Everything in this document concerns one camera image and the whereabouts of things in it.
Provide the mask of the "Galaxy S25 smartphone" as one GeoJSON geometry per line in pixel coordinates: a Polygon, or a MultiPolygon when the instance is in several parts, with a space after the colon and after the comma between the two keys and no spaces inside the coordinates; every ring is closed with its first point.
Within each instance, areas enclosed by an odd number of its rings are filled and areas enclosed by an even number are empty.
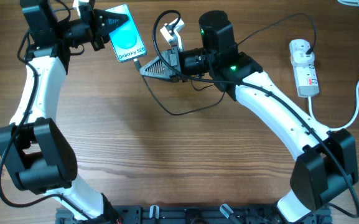
{"type": "Polygon", "coordinates": [[[144,45],[128,5],[122,4],[107,9],[106,11],[128,16],[127,22],[110,33],[110,39],[118,61],[127,62],[146,55],[146,46],[144,45]]]}

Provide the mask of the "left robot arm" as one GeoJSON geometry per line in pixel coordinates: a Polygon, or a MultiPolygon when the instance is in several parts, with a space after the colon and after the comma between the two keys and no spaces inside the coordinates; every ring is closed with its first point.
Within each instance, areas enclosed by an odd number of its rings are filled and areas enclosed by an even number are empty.
{"type": "Polygon", "coordinates": [[[0,128],[0,171],[7,170],[15,187],[32,192],[38,202],[52,198],[61,203],[77,223],[122,223],[106,196],[79,176],[74,150],[55,120],[72,49],[86,43],[103,49],[129,16],[96,9],[93,1],[73,3],[75,20],[58,19],[46,0],[20,5],[29,27],[17,58],[27,77],[17,111],[0,128]]]}

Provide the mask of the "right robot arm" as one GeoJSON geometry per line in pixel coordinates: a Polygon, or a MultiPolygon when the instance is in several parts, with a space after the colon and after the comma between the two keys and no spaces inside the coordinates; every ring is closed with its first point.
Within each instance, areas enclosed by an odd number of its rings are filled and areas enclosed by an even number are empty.
{"type": "Polygon", "coordinates": [[[300,223],[332,206],[335,197],[358,182],[356,144],[346,129],[332,131],[314,120],[279,90],[253,58],[238,50],[232,23],[224,11],[208,11],[198,21],[202,47],[184,50],[180,17],[162,33],[170,49],[139,67],[144,77],[168,82],[208,81],[251,110],[283,142],[294,159],[290,191],[276,202],[274,223],[300,223]]]}

